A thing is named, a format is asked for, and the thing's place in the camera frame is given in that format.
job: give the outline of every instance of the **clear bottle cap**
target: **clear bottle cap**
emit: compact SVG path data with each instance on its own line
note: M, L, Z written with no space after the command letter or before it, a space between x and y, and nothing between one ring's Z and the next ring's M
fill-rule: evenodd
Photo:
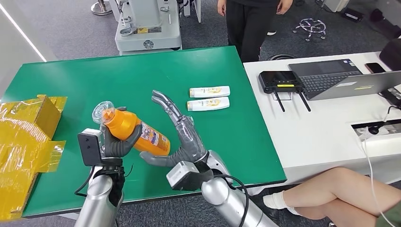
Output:
M92 112L92 119L95 123L108 123L114 118L115 108L112 102L104 101L99 103Z

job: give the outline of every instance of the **robotic arm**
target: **robotic arm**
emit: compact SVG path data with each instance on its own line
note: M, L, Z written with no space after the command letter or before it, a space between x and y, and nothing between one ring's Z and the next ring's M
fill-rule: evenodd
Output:
M226 165L216 152L205 149L193 119L182 115L173 101L160 92L153 91L152 100L160 104L170 116L181 146L170 156L157 157L142 152L141 158L155 166L174 166L166 176L172 189L201 189L205 200L219 211L230 226L278 227L248 196L232 186L233 181L228 178L230 174Z
M244 194L232 185L232 179L235 178L230 176L216 152L205 149L195 130L193 119L182 115L173 101L158 91L153 91L152 101L161 105L169 115L177 129L181 146L169 156L154 156L148 152L141 152L140 157L150 165L173 167L166 176L172 189L201 189L205 200L219 211L230 226L278 227L249 200L247 192ZM105 146L101 143L101 131L86 129L78 135L84 164L96 166L99 171L89 181L87 197L75 227L113 226L123 200L122 187L125 178L121 157L109 155L127 154L138 140L141 131L142 129L135 128L127 141L119 141L111 134L108 135L106 129Z

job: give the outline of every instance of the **wall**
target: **wall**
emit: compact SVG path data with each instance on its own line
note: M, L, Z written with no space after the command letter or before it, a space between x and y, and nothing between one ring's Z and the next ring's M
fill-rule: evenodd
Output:
M15 2L0 0L0 100L23 63L43 61L2 9L14 19L47 61L57 60L50 48L40 40L40 36L22 15Z

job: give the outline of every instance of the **laptop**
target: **laptop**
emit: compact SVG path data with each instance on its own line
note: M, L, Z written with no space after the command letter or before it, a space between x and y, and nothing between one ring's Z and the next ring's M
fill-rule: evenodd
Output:
M350 59L288 65L308 100L370 95L401 84L401 71L362 74Z

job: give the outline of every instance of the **bare leg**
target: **bare leg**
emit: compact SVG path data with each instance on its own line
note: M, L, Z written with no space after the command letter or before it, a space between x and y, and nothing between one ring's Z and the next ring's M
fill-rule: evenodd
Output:
M318 207L296 207L295 211L298 212L302 217L309 218L312 220L320 220L326 217L321 209Z
M376 217L339 199L318 207L297 207L302 216L319 220L329 217L337 227L374 227Z
M401 201L401 190L374 181L382 211ZM345 168L334 168L283 192L289 207L317 207L336 198L376 217L380 214L373 200L370 178Z

